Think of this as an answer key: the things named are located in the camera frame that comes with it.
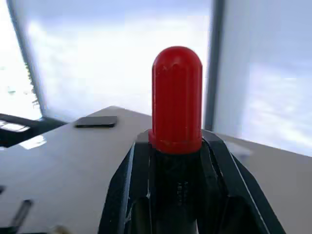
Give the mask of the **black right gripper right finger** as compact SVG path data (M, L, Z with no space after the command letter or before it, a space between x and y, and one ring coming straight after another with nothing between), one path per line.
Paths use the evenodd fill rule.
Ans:
M202 131L198 166L199 233L285 233L252 173L220 137L207 130Z

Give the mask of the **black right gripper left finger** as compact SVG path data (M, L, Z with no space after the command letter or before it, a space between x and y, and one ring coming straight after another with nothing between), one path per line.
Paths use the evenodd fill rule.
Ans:
M156 233L155 201L155 151L137 140L110 181L98 233Z

